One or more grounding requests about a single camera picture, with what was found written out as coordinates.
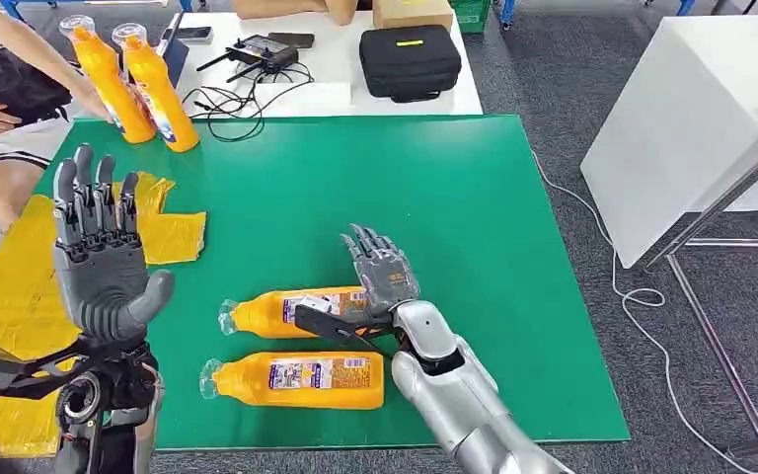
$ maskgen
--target robotic arm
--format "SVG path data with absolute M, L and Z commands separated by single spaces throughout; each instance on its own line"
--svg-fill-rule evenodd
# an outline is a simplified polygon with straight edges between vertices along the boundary
M 322 316 L 304 300 L 295 323 L 340 343 L 370 340 L 393 331 L 394 382 L 417 408 L 443 450 L 470 474 L 572 474 L 513 422 L 498 387 L 463 338 L 431 303 L 420 301 L 408 258 L 388 238 L 352 225 L 342 239 L 367 296 L 369 320 L 361 326 Z
M 91 180 L 92 149 L 77 148 L 54 177 L 59 293 L 82 330 L 68 348 L 38 360 L 0 349 L 0 396 L 41 399 L 61 388 L 56 474 L 147 474 L 155 417 L 164 394 L 146 324 L 173 293 L 173 276 L 149 276 L 135 221 L 137 176 L 112 196 L 114 160 L 104 157 Z M 73 360 L 69 370 L 57 364 Z

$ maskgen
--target person's arm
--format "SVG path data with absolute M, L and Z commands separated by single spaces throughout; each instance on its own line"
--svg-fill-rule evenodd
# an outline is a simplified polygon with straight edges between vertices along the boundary
M 232 4 L 243 20 L 327 11 L 324 0 L 233 0 Z
M 349 25 L 355 15 L 358 0 L 327 0 L 330 17 L 339 25 Z
M 109 113 L 91 82 L 24 23 L 0 13 L 0 43 L 20 59 L 46 74 L 92 113 L 109 120 Z

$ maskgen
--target smartphone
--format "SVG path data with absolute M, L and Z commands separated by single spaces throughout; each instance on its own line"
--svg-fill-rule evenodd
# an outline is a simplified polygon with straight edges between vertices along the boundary
M 315 35 L 311 33 L 269 33 L 268 38 L 298 49 L 309 49 L 315 44 Z
M 213 29 L 210 27 L 179 28 L 176 39 L 187 44 L 210 44 Z

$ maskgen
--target yellow plastic bag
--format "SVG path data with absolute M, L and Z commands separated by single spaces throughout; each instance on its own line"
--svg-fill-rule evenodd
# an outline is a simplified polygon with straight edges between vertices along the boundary
M 195 260 L 203 245 L 204 212 L 160 213 L 173 185 L 139 173 L 135 202 L 148 264 Z M 53 275 L 52 212 L 50 198 L 31 197 L 0 245 L 0 347 L 22 359 L 62 349 L 78 334 L 62 307 Z M 0 398 L 0 455 L 32 457 L 55 452 L 55 401 L 55 392 L 38 401 Z

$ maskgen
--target white cable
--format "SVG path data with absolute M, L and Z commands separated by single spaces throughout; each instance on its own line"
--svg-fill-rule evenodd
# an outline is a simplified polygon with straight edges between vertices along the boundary
M 554 188 L 555 190 L 559 190 L 572 198 L 575 198 L 579 202 L 582 203 L 582 205 L 585 206 L 586 209 L 588 209 L 591 214 L 594 216 L 594 222 L 597 224 L 597 230 L 600 231 L 600 235 L 603 236 L 603 239 L 611 246 L 612 248 L 612 289 L 614 289 L 614 292 L 618 294 L 618 296 L 621 297 L 620 304 L 623 306 L 623 311 L 626 313 L 626 315 L 629 317 L 629 319 L 632 321 L 633 324 L 638 328 L 641 333 L 646 336 L 647 339 L 651 343 L 653 343 L 663 354 L 664 354 L 664 376 L 666 377 L 667 382 L 667 390 L 669 392 L 669 398 L 672 401 L 673 406 L 675 407 L 675 412 L 678 414 L 678 418 L 681 419 L 681 422 L 684 423 L 684 426 L 687 427 L 687 430 L 690 430 L 690 433 L 692 433 L 695 437 L 699 439 L 699 441 L 702 442 L 705 446 L 707 446 L 711 451 L 718 454 L 722 459 L 727 461 L 728 464 L 735 467 L 737 470 L 744 474 L 758 474 L 758 471 L 751 471 L 748 469 L 745 469 L 744 467 L 737 464 L 733 459 L 728 457 L 725 453 L 721 452 L 716 446 L 714 446 L 710 441 L 708 441 L 702 434 L 700 434 L 695 428 L 693 428 L 693 425 L 690 424 L 689 421 L 687 421 L 687 417 L 684 416 L 684 412 L 681 411 L 681 406 L 678 404 L 678 399 L 675 396 L 675 389 L 672 387 L 672 379 L 670 378 L 669 374 L 669 368 L 670 368 L 670 358 L 669 358 L 669 352 L 667 349 L 661 345 L 649 332 L 644 329 L 643 326 L 638 322 L 637 319 L 635 319 L 635 316 L 632 315 L 632 313 L 629 311 L 629 308 L 626 307 L 627 301 L 632 301 L 637 304 L 648 306 L 650 308 L 658 308 L 664 305 L 666 303 L 666 298 L 664 297 L 663 293 L 658 291 L 655 288 L 638 288 L 633 289 L 632 291 L 629 291 L 627 293 L 624 293 L 617 287 L 617 250 L 614 248 L 614 244 L 612 244 L 612 239 L 609 238 L 609 236 L 606 234 L 605 229 L 603 229 L 603 224 L 600 222 L 600 214 L 594 209 L 594 207 L 591 206 L 585 199 L 580 197 L 577 193 L 564 188 L 562 186 L 559 186 L 552 182 L 548 175 L 545 174 L 545 169 L 542 168 L 542 164 L 539 162 L 539 157 L 536 156 L 536 152 L 532 149 L 530 150 L 530 153 L 533 154 L 533 160 L 536 162 L 536 168 L 539 169 L 539 174 L 542 176 L 542 179 L 545 181 L 545 183 L 548 184 L 551 188 Z M 658 297 L 657 301 L 647 301 L 644 299 L 635 298 L 635 295 L 638 293 L 648 293 L 653 294 Z

